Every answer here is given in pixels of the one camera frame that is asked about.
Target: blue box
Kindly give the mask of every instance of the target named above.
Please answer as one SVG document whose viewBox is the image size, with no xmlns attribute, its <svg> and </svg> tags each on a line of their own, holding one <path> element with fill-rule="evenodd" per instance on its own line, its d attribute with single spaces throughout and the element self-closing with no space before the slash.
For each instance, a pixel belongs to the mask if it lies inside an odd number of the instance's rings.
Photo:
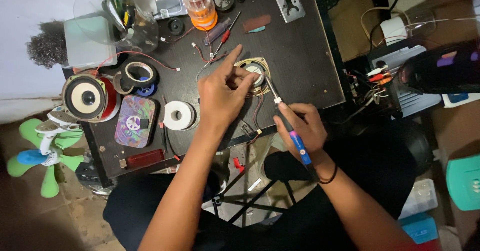
<svg viewBox="0 0 480 251">
<path fill-rule="evenodd" d="M 435 220 L 424 212 L 400 219 L 398 222 L 416 244 L 438 238 Z"/>
</svg>

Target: blue spool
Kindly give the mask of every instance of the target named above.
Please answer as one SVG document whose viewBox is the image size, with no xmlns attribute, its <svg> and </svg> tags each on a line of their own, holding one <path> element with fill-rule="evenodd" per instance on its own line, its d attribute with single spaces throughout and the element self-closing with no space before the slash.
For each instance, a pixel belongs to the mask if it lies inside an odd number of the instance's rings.
<svg viewBox="0 0 480 251">
<path fill-rule="evenodd" d="M 140 77 L 140 80 L 143 81 L 143 80 L 147 80 L 148 77 Z M 140 95 L 140 96 L 143 96 L 143 97 L 147 97 L 147 96 L 150 96 L 152 95 L 153 93 L 155 93 L 157 87 L 155 86 L 155 84 L 151 84 L 149 87 L 142 87 L 142 88 L 139 88 L 137 90 L 137 94 Z"/>
</svg>

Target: red screwdriver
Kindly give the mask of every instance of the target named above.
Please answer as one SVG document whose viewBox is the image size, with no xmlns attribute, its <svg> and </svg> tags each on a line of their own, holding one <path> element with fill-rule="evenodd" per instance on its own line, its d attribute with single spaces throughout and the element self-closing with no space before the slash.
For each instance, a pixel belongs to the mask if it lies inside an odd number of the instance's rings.
<svg viewBox="0 0 480 251">
<path fill-rule="evenodd" d="M 235 17 L 235 20 L 232 22 L 232 24 L 230 25 L 230 27 L 225 31 L 225 33 L 223 33 L 222 35 L 222 42 L 220 43 L 220 45 L 218 46 L 218 48 L 216 49 L 215 53 L 213 54 L 212 58 L 215 58 L 215 56 L 219 53 L 220 51 L 220 48 L 222 47 L 222 45 L 229 39 L 230 37 L 230 30 L 232 29 L 232 26 L 233 24 L 235 24 L 235 21 L 237 20 L 237 18 L 239 17 L 240 13 L 242 11 L 239 11 L 238 14 L 237 14 L 237 17 Z"/>
</svg>

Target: screwdriver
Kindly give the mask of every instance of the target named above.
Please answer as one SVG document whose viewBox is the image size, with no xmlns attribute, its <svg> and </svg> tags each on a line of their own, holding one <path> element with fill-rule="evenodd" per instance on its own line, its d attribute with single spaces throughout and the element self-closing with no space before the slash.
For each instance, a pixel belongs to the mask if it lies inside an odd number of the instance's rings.
<svg viewBox="0 0 480 251">
<path fill-rule="evenodd" d="M 222 45 L 229 39 L 230 37 L 230 30 L 232 29 L 232 26 L 235 24 L 235 21 L 237 21 L 237 18 L 239 17 L 240 13 L 242 11 L 239 11 L 238 14 L 237 14 L 237 17 L 235 17 L 235 20 L 233 20 L 233 23 L 230 25 L 230 27 L 225 31 L 225 33 L 223 33 L 222 35 L 222 41 L 221 43 L 219 44 L 218 48 L 216 49 L 215 53 L 213 54 L 212 56 L 212 59 L 215 58 L 215 56 L 219 53 L 220 51 L 220 48 L 222 47 Z"/>
<path fill-rule="evenodd" d="M 265 80 L 268 84 L 268 87 L 273 93 L 274 99 L 273 101 L 275 104 L 279 104 L 282 102 L 282 98 L 279 96 L 277 93 L 276 89 L 273 87 L 273 83 L 270 80 L 268 76 L 265 75 Z M 302 139 L 300 136 L 297 134 L 295 130 L 293 130 L 292 125 L 290 122 L 285 118 L 285 116 L 279 111 L 278 107 L 275 110 L 275 113 L 282 119 L 283 125 L 285 126 L 286 131 L 290 135 L 290 138 L 293 141 L 293 144 L 298 150 L 298 153 L 300 154 L 301 161 L 303 165 L 307 168 L 308 172 L 310 173 L 310 176 L 312 176 L 312 179 L 315 181 L 319 181 L 320 179 L 318 178 L 317 172 L 315 171 L 314 166 L 312 165 L 312 161 L 310 160 L 310 156 L 308 155 L 307 150 L 305 149 L 305 145 L 303 144 Z"/>
</svg>

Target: fan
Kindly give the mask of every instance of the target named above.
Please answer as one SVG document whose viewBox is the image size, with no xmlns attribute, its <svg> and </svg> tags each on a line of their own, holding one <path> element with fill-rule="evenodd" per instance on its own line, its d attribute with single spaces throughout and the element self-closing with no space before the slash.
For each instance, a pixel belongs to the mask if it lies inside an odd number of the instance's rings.
<svg viewBox="0 0 480 251">
<path fill-rule="evenodd" d="M 59 192 L 55 180 L 54 164 L 62 162 L 75 171 L 84 160 L 83 156 L 65 156 L 63 149 L 75 144 L 83 132 L 76 119 L 66 114 L 63 106 L 58 106 L 48 113 L 48 120 L 29 119 L 20 125 L 21 137 L 32 142 L 39 150 L 25 150 L 7 162 L 8 174 L 20 177 L 35 165 L 46 166 L 40 194 L 44 198 L 53 198 Z"/>
</svg>

